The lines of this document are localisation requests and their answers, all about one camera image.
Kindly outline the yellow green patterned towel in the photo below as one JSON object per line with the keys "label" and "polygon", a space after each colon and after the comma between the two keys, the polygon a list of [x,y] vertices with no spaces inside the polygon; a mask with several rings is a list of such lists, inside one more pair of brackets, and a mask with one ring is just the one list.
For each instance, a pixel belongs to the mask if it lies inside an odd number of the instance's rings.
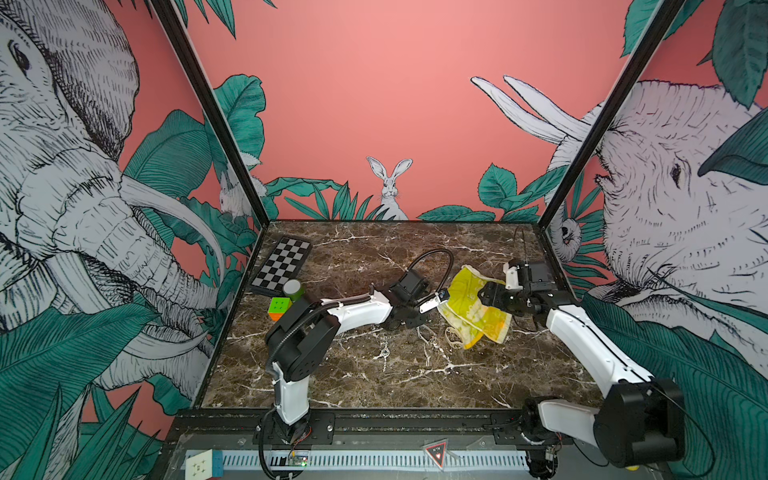
{"label": "yellow green patterned towel", "polygon": [[465,349],[483,337],[497,344],[503,344],[507,337],[512,316],[483,305],[479,299],[480,290],[487,284],[504,287],[500,281],[464,265],[451,281],[449,299],[438,306],[438,312],[456,331]]}

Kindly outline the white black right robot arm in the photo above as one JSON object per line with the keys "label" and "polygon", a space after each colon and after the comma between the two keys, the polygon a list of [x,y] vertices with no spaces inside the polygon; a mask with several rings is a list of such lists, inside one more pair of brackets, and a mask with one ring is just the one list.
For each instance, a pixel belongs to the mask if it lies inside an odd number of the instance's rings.
{"label": "white black right robot arm", "polygon": [[504,283],[487,283],[479,301],[512,315],[531,315],[565,344],[603,396],[600,408],[529,398],[518,420],[521,437],[541,448],[553,448],[563,437],[580,440],[616,467],[682,459],[684,399],[678,385],[654,377],[614,344],[545,263],[507,263],[503,271]]}

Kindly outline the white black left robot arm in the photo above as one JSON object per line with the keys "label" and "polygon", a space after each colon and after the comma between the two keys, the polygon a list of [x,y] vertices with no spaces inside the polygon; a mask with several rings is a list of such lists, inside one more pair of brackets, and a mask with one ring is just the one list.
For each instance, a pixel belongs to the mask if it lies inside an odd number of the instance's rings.
{"label": "white black left robot arm", "polygon": [[427,282],[408,271],[385,291],[341,299],[301,296],[270,329],[265,370],[272,377],[276,415],[293,426],[309,412],[309,378],[337,336],[371,325],[414,326],[421,315],[449,298],[446,288],[427,293]]}

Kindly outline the green white cylinder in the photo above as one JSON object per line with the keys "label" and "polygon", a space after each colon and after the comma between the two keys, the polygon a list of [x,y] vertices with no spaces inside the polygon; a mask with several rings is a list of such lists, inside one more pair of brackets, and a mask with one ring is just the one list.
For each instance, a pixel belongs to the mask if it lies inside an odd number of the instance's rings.
{"label": "green white cylinder", "polygon": [[305,292],[304,285],[297,279],[289,279],[283,285],[283,293],[292,302],[296,302],[300,299]]}

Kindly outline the colourful rubik's cube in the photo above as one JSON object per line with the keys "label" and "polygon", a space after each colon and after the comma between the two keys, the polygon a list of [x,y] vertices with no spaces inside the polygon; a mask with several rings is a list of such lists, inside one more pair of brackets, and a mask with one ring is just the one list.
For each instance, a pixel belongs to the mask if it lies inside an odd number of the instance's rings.
{"label": "colourful rubik's cube", "polygon": [[293,302],[289,297],[272,297],[267,314],[269,318],[277,322],[291,308]]}

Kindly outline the black white checkerboard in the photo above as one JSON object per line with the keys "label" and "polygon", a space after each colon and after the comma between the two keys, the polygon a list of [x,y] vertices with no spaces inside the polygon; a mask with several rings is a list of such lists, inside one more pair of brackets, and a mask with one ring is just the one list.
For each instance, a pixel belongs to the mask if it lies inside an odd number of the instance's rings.
{"label": "black white checkerboard", "polygon": [[249,291],[267,297],[281,296],[285,284],[297,277],[311,250],[311,243],[304,238],[281,236],[254,275]]}

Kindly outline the red triangle warning sticker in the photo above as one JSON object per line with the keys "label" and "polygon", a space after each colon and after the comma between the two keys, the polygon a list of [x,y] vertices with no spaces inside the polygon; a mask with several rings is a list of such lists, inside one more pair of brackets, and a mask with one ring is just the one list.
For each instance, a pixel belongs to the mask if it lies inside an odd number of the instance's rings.
{"label": "red triangle warning sticker", "polygon": [[448,456],[447,438],[428,443],[423,447],[423,451],[439,470],[445,468]]}

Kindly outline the white power socket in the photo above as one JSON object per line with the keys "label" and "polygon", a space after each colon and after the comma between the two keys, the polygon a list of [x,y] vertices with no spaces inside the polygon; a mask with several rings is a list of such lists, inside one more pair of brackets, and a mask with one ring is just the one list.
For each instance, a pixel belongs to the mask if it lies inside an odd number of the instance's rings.
{"label": "white power socket", "polygon": [[216,480],[224,474],[223,452],[206,450],[185,460],[185,480]]}

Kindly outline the black front mounting rail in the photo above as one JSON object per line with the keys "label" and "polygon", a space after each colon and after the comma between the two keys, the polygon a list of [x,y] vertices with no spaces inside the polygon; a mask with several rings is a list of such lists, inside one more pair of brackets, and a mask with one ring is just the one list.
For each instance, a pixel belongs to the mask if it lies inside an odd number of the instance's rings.
{"label": "black front mounting rail", "polygon": [[[243,434],[256,440],[256,430],[266,408],[202,408],[176,415],[168,443],[184,435]],[[429,408],[312,408],[310,441],[329,445],[343,435],[417,435],[426,439],[448,436],[490,435],[497,445],[532,448],[536,441],[547,445],[570,438],[535,427],[524,409],[429,409]]]}

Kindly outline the black right frame post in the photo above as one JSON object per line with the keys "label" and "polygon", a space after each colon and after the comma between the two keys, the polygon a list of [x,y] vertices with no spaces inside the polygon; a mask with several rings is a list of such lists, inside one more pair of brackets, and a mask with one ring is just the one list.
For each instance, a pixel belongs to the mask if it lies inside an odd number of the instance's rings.
{"label": "black right frame post", "polygon": [[683,8],[684,0],[664,0],[654,9],[640,39],[622,70],[616,84],[607,97],[588,135],[583,140],[575,158],[566,171],[552,200],[538,221],[540,229],[547,229],[557,216],[558,208],[565,202],[567,194],[595,153],[600,140],[611,122],[621,110],[640,75],[661,44],[673,21]]}

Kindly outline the black frame post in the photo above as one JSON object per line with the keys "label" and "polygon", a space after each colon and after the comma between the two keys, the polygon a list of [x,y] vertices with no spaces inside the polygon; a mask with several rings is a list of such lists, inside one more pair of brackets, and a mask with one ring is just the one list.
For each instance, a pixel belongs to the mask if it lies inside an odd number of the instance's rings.
{"label": "black frame post", "polygon": [[253,209],[256,223],[260,227],[268,227],[270,219],[253,186],[252,176],[245,167],[235,138],[193,48],[175,3],[166,0],[152,0],[150,4],[202,106],[205,117],[221,145],[229,165],[233,168]]}
{"label": "black frame post", "polygon": [[683,8],[684,0],[664,0],[654,9],[640,39],[622,70],[616,84],[607,97],[588,135],[583,140],[575,158],[566,171],[552,200],[538,221],[540,229],[547,229],[557,216],[558,208],[565,202],[567,194],[595,153],[600,140],[611,122],[621,110],[640,75],[661,44],[673,21]]}

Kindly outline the black left frame post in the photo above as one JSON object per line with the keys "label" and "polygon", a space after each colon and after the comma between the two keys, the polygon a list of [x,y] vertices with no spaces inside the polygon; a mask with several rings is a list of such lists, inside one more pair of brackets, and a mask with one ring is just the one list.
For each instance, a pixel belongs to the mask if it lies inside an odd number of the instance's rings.
{"label": "black left frame post", "polygon": [[229,165],[233,168],[253,209],[256,223],[260,227],[268,227],[270,219],[253,186],[252,176],[245,167],[235,138],[193,48],[175,3],[166,0],[152,0],[150,4],[202,106],[205,117],[221,145]]}

